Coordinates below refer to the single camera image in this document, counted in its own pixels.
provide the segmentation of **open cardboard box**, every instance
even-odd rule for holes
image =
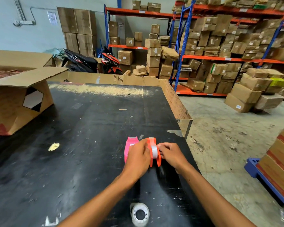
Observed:
[[[121,85],[138,85],[138,86],[157,86],[161,87],[164,95],[169,103],[171,110],[185,139],[188,136],[193,119],[190,117],[188,111],[182,104],[178,95],[169,84],[168,80],[159,80],[150,77],[138,76],[122,76],[112,74],[99,74],[99,73],[85,73],[85,72],[63,72],[56,75],[48,81],[63,82],[69,81],[78,84],[121,84]]]
[[[46,79],[67,68],[46,53],[0,50],[0,135],[12,135],[53,104]]]

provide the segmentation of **blue pallet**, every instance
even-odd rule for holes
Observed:
[[[265,182],[265,184],[273,191],[273,193],[284,203],[284,197],[280,192],[271,184],[267,178],[256,168],[256,164],[260,161],[259,158],[248,158],[247,163],[244,166],[244,169],[247,173],[250,174],[253,178],[257,177],[258,175],[261,179]]]

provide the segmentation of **table surface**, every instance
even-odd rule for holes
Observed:
[[[185,139],[167,132],[180,128],[160,87],[49,85],[55,104],[0,137],[0,227],[65,219],[121,173],[128,136],[175,142],[198,170]],[[60,146],[48,151],[53,143]],[[148,226],[213,226],[165,160],[149,168],[102,226],[133,226],[133,202],[148,206]]]

